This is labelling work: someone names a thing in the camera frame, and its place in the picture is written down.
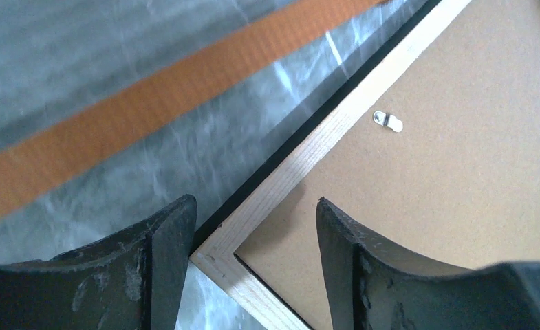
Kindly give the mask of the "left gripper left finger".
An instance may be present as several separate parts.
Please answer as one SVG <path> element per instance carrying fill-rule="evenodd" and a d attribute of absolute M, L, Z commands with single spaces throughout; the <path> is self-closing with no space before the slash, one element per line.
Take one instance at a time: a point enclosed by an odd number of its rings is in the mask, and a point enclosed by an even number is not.
<path fill-rule="evenodd" d="M 173 329 L 196 220 L 184 195 L 48 261 L 0 265 L 0 329 Z"/>

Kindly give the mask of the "brown cardboard backing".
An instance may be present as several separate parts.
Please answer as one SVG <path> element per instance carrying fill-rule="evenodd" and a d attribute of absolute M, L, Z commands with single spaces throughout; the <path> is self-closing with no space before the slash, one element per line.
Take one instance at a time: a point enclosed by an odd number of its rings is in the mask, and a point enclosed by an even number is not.
<path fill-rule="evenodd" d="M 439 261 L 540 260 L 540 1 L 472 1 L 237 249 L 315 329 L 332 323 L 321 197 Z"/>

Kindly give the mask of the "wooden picture frame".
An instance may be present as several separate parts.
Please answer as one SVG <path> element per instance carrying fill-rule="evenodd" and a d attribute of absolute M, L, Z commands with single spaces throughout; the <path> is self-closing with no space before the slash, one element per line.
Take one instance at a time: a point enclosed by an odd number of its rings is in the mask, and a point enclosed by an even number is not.
<path fill-rule="evenodd" d="M 427 1 L 197 232 L 191 261 L 265 328 L 308 323 L 235 251 L 466 6 Z"/>

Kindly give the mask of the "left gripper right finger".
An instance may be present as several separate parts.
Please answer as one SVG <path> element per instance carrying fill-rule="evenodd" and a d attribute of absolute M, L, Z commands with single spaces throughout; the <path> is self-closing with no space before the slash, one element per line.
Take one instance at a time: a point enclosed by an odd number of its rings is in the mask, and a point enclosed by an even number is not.
<path fill-rule="evenodd" d="M 540 329 L 540 262 L 471 270 L 437 261 L 326 198 L 316 230 L 335 329 Z"/>

